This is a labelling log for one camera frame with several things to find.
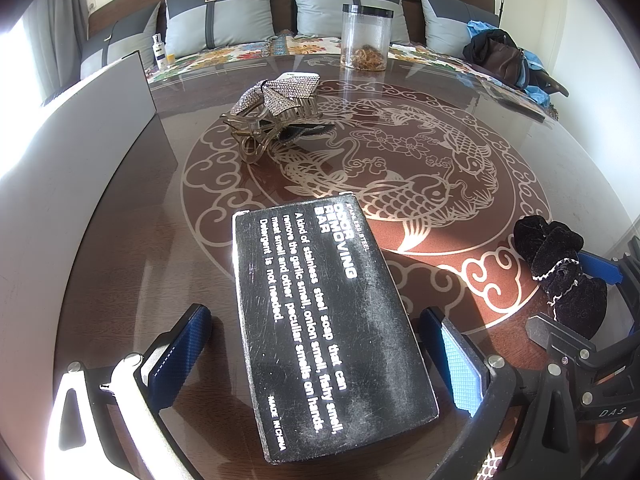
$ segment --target round table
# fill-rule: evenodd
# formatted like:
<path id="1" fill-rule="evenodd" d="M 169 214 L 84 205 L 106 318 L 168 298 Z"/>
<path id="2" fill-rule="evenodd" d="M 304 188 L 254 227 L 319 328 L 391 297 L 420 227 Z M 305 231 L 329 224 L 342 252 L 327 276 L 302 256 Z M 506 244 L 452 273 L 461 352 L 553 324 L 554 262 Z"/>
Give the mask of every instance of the round table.
<path id="1" fill-rule="evenodd" d="M 319 73 L 322 120 L 335 127 L 274 145 L 248 166 L 220 114 L 258 80 L 291 71 Z M 265 462 L 242 354 L 231 218 L 351 191 L 412 322 L 437 306 L 485 354 L 540 368 L 545 353 L 529 342 L 524 322 L 546 312 L 546 297 L 513 247 L 514 223 L 553 217 L 606 257 L 626 250 L 621 240 L 632 223 L 558 122 L 530 106 L 504 106 L 491 86 L 405 60 L 358 73 L 341 68 L 337 56 L 246 60 L 153 84 L 158 115 L 118 168 L 76 257 L 58 329 L 56 387 L 71 361 L 101 367 L 144 352 L 191 303 L 202 303 L 214 316 L 212 337 L 161 415 L 204 478 L 426 478 L 468 420 L 434 369 L 435 422 L 336 456 Z M 620 338 L 616 327 L 604 327 L 599 344 Z M 495 471 L 516 414 L 479 478 Z M 134 470 L 147 478 L 115 422 Z M 593 431 L 582 430 L 585 461 Z"/>

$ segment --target curtain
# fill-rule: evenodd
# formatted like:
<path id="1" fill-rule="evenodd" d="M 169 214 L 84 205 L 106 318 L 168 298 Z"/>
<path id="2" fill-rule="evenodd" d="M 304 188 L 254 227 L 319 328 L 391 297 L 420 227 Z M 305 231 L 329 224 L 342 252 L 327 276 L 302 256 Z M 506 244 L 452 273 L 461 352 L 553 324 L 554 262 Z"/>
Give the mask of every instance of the curtain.
<path id="1" fill-rule="evenodd" d="M 86 0 L 34 0 L 22 20 L 46 102 L 80 81 Z"/>

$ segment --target handbag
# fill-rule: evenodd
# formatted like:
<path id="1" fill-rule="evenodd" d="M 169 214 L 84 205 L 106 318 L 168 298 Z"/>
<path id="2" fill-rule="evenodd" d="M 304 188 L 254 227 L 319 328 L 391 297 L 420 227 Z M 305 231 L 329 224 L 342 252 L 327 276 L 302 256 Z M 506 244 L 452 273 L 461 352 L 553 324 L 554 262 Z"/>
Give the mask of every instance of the handbag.
<path id="1" fill-rule="evenodd" d="M 520 48 L 488 39 L 489 55 L 482 67 L 493 73 L 499 80 L 522 89 L 529 85 L 529 65 Z"/>

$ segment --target plastic jar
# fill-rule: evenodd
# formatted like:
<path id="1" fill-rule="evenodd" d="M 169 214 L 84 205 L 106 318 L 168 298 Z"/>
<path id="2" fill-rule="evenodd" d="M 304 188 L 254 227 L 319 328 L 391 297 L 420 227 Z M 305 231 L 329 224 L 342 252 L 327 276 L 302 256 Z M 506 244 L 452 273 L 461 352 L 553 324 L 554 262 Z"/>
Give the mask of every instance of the plastic jar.
<path id="1" fill-rule="evenodd" d="M 344 4 L 340 63 L 356 70 L 385 70 L 393 16 L 388 9 Z"/>

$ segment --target white bottle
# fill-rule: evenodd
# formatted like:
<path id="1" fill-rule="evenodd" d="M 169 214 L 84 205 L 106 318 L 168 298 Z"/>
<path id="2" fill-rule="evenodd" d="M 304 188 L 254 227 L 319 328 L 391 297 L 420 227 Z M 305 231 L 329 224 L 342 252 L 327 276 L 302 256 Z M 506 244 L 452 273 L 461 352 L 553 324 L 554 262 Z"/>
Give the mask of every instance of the white bottle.
<path id="1" fill-rule="evenodd" d="M 154 55 L 156 56 L 156 63 L 158 63 L 159 70 L 166 70 L 169 68 L 169 62 L 166 60 L 166 50 L 164 49 L 164 43 L 160 34 L 154 34 Z"/>

